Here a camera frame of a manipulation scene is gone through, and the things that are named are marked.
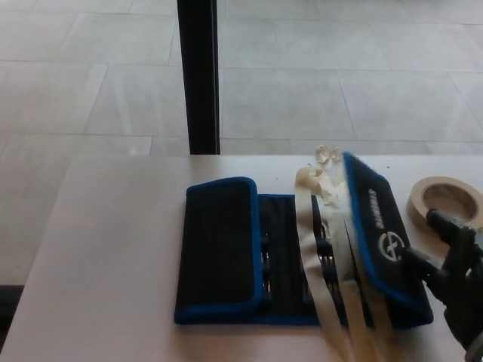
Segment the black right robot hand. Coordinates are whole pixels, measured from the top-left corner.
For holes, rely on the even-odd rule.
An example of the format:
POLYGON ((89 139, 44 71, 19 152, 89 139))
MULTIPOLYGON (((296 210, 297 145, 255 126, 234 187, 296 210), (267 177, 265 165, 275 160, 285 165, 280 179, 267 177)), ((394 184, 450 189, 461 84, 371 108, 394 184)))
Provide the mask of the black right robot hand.
POLYGON ((464 348, 465 360, 481 361, 482 232, 436 209, 428 210, 426 221, 449 246, 442 265, 413 247, 400 247, 396 255, 445 306, 446 323, 464 348))

